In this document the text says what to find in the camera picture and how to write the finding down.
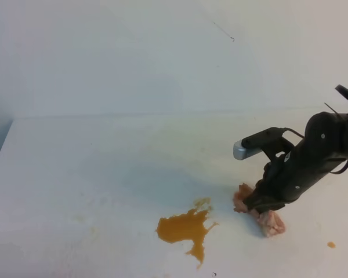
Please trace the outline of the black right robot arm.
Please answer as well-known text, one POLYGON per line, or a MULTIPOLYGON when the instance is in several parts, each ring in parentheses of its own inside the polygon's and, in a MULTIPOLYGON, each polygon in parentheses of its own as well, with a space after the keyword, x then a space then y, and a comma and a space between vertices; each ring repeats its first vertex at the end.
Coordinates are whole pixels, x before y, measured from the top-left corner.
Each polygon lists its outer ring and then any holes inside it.
MULTIPOLYGON (((335 89, 348 101, 347 88, 335 89)), ((320 112, 309 119, 297 145, 265 165, 263 178, 244 204, 259 213, 279 210, 327 174, 341 174, 347 168, 348 113, 320 112)))

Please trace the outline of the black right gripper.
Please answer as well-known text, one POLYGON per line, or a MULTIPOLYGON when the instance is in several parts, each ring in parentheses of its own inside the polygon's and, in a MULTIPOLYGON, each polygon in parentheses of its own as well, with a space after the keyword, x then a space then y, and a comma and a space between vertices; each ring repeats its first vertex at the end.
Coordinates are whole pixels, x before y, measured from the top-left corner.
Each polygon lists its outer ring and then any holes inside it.
POLYGON ((282 159, 275 160, 263 181, 253 188, 244 186, 243 204, 259 214, 277 211, 296 201, 305 191, 325 177, 346 158, 333 152, 325 140, 302 140, 282 159))

